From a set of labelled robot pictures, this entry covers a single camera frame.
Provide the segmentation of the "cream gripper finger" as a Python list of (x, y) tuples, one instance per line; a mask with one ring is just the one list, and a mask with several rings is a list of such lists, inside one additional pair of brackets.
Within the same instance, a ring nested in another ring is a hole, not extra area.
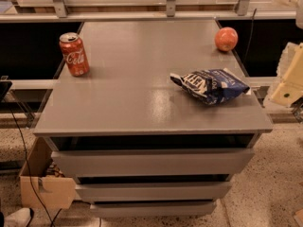
[(270, 100), (290, 107), (303, 97), (303, 44), (287, 43), (282, 51)]

